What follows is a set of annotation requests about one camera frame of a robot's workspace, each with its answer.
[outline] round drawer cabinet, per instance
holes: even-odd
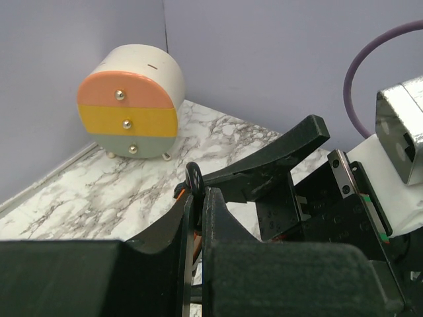
[[[88,133],[110,156],[170,156],[185,97],[176,61],[153,46],[120,46],[81,83],[79,115]]]

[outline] mounting hole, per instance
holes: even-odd
[[[344,187],[342,187],[342,192],[344,194],[348,194],[350,192],[350,187],[348,185],[345,185]]]
[[[388,123],[386,122],[385,119],[381,120],[381,127],[382,127],[383,132],[385,132],[385,134],[388,135],[389,134],[389,125],[388,125]]]
[[[411,162],[414,162],[414,158],[416,157],[416,148],[412,142],[412,139],[408,133],[404,133],[403,135],[405,141],[407,142],[407,147],[405,148],[404,152],[408,156]]]
[[[397,153],[398,153],[399,158],[400,158],[403,162],[405,162],[405,159],[406,159],[406,154],[405,154],[405,151],[404,151],[403,146],[402,146],[401,144],[397,143],[397,144],[395,145],[395,147],[397,148]]]

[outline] marble surface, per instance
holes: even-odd
[[[1,217],[0,239],[128,239],[169,210],[187,162],[197,162],[207,174],[279,136],[188,101],[179,115],[181,128],[171,161],[108,158],[95,148]],[[292,171],[294,182],[324,163],[326,155],[318,150],[304,160]],[[254,204],[228,208],[258,236]],[[200,316],[199,311],[193,306],[191,316]]]

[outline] metal knob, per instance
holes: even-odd
[[[138,148],[137,148],[137,146],[136,145],[131,145],[130,146],[130,149],[129,149],[129,152],[131,153],[131,154],[136,154],[137,153],[137,151],[138,151]]]
[[[123,100],[123,99],[125,99],[125,92],[122,91],[122,90],[117,90],[117,91],[114,92],[114,97],[117,100]]]
[[[124,120],[124,121],[122,122],[122,127],[123,127],[124,129],[130,129],[130,128],[131,128],[131,126],[132,126],[132,122],[131,122],[131,120]]]

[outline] purple cable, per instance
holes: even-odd
[[[357,72],[357,69],[361,65],[361,63],[363,63],[365,58],[372,51],[376,50],[380,45],[400,35],[418,30],[423,30],[423,20],[418,20],[397,26],[396,28],[392,28],[389,31],[383,33],[382,35],[376,37],[373,41],[366,45],[364,49],[360,51],[360,53],[358,53],[358,55],[354,58],[350,67],[348,68],[348,71],[346,72],[343,88],[345,110],[348,114],[350,121],[352,122],[352,125],[366,139],[370,137],[371,133],[364,127],[364,125],[358,119],[356,111],[354,110],[354,105],[352,104],[351,97],[352,81]]]

